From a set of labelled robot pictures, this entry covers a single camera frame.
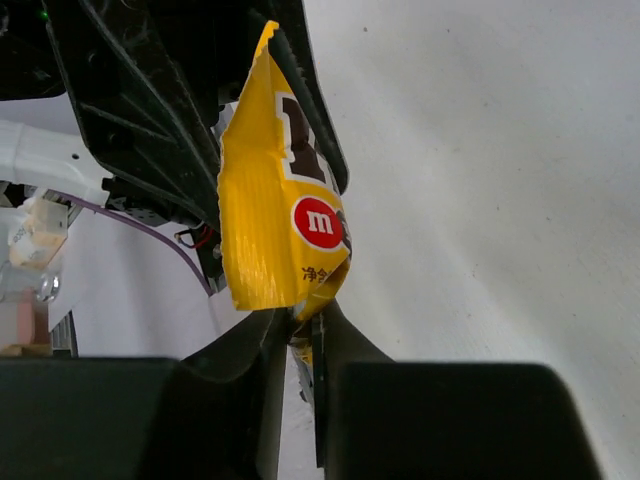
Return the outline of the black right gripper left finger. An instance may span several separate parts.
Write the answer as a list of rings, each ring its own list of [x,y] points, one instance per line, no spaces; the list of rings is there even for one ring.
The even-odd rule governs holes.
[[[191,356],[5,357],[5,479],[273,479],[284,309],[256,311]]]

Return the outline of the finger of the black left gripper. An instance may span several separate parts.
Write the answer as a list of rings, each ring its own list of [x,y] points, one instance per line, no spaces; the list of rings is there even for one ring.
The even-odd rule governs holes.
[[[317,78],[304,3],[255,1],[254,8],[266,20],[273,20],[279,25],[276,59],[284,62],[285,78],[329,163],[338,192],[343,194],[348,186],[349,170]]]
[[[47,1],[81,136],[116,177],[218,228],[219,150],[145,1]]]

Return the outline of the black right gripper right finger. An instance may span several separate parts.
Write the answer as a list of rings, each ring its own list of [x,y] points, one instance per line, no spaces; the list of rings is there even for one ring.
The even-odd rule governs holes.
[[[542,364],[396,361],[329,304],[311,323],[328,479],[598,479],[574,400]]]

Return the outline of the yellow snack bar wrapper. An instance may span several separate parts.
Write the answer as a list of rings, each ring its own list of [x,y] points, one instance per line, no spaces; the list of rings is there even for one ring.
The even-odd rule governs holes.
[[[276,59],[283,41],[280,25],[267,21],[222,135],[221,252],[236,309],[290,309],[291,350],[301,378],[311,381],[307,323],[334,300],[352,247],[335,176]]]

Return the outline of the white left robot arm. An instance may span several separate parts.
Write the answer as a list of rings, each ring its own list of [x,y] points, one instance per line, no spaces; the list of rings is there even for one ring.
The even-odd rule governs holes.
[[[67,96],[79,132],[1,124],[1,178],[41,187],[146,232],[176,222],[190,268],[220,285],[222,117],[240,98],[260,34],[309,121],[321,171],[349,173],[316,77],[300,1],[5,1],[1,99]]]

